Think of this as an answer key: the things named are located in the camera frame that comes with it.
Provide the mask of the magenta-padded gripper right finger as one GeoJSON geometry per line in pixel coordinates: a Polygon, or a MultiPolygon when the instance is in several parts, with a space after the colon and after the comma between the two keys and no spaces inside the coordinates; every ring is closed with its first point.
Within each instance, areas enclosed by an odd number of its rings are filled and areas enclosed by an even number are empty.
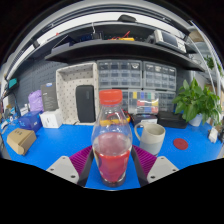
{"type": "Polygon", "coordinates": [[[153,183],[178,171],[178,168],[165,156],[156,157],[138,146],[132,146],[131,155],[141,186],[153,183]]]}

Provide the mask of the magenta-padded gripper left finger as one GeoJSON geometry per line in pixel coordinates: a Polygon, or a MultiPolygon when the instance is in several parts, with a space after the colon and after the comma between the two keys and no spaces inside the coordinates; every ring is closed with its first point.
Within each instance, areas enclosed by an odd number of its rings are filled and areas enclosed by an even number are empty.
{"type": "Polygon", "coordinates": [[[67,181],[84,187],[93,161],[92,147],[88,146],[72,156],[61,156],[47,171],[67,181]]]}

